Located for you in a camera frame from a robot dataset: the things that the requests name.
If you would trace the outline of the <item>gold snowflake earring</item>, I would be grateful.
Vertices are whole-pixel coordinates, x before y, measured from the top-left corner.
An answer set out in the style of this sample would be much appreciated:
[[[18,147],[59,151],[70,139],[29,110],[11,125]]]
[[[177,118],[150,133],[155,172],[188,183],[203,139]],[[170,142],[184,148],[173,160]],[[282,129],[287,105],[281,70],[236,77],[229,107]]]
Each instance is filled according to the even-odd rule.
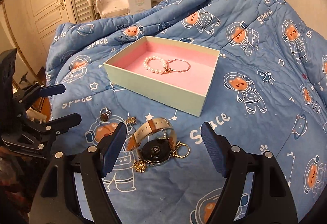
[[[147,163],[143,160],[134,161],[132,167],[136,172],[144,173],[147,170]]]
[[[125,120],[125,122],[126,122],[127,125],[133,126],[133,125],[136,125],[136,124],[137,124],[137,119],[136,119],[136,117],[131,116],[131,115],[128,113],[128,117],[127,117],[127,119]]]

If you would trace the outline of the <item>gold ring pendant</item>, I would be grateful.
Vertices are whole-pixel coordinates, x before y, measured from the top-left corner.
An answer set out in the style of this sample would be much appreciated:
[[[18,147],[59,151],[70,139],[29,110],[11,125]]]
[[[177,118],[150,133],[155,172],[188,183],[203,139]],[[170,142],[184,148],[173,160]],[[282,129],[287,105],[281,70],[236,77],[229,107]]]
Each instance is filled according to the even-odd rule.
[[[190,152],[191,149],[187,144],[177,141],[176,146],[172,151],[172,157],[184,159],[189,156]]]

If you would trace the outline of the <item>beige strap wrist watch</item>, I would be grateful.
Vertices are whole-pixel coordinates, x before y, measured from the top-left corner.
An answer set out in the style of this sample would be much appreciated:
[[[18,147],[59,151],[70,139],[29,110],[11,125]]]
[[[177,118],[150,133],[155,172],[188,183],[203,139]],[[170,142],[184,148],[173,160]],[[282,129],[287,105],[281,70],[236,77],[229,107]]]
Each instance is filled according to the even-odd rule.
[[[143,160],[149,165],[161,165],[172,157],[177,143],[176,132],[166,118],[146,121],[131,136],[128,151],[136,154],[135,161]]]

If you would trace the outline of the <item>thin gold bangle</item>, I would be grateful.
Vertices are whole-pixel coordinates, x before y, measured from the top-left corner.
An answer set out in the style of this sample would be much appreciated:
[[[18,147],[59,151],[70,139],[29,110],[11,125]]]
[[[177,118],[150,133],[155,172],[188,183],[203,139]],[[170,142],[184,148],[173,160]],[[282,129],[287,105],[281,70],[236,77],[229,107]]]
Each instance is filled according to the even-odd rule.
[[[191,68],[191,65],[188,61],[183,59],[169,59],[167,61],[167,72],[168,73],[184,73],[187,72]]]

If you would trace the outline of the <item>blue space bear quilt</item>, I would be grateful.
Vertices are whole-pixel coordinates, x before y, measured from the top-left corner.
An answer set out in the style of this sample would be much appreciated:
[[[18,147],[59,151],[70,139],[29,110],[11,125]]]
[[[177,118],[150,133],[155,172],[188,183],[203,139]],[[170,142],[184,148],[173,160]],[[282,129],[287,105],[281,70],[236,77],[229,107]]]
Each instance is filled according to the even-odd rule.
[[[118,86],[105,62],[144,36],[220,51],[199,117]],[[201,137],[204,122],[247,152],[276,157],[303,219],[326,187],[326,39],[284,0],[163,0],[135,15],[57,28],[47,83],[64,84],[51,113],[81,123],[57,137],[52,152],[77,154],[97,145],[104,129],[128,117],[137,124],[166,118],[191,152],[144,173],[123,148],[103,183],[123,223],[205,223],[224,178]]]

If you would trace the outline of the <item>mint box pink lining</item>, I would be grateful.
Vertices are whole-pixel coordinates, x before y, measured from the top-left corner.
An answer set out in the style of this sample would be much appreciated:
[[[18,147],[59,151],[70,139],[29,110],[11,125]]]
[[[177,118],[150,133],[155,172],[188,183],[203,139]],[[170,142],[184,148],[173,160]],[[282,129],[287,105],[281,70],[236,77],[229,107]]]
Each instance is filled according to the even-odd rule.
[[[199,117],[219,57],[220,51],[213,48],[144,36],[109,58],[104,67],[112,83]],[[188,61],[191,68],[168,73],[167,61],[176,58]]]

